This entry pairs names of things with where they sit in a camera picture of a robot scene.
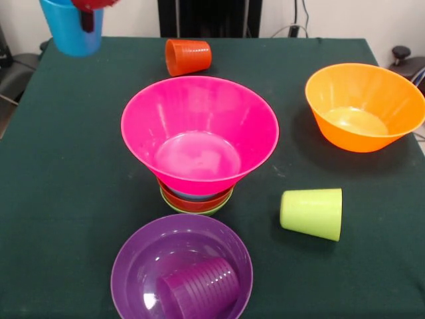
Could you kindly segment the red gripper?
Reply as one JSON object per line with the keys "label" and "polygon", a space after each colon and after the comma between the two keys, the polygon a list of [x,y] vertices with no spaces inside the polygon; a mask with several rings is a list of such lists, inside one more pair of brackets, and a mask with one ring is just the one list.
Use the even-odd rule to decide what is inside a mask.
{"label": "red gripper", "polygon": [[94,31],[93,10],[103,9],[115,5],[119,0],[71,0],[72,4],[79,9],[80,24],[86,33]]}

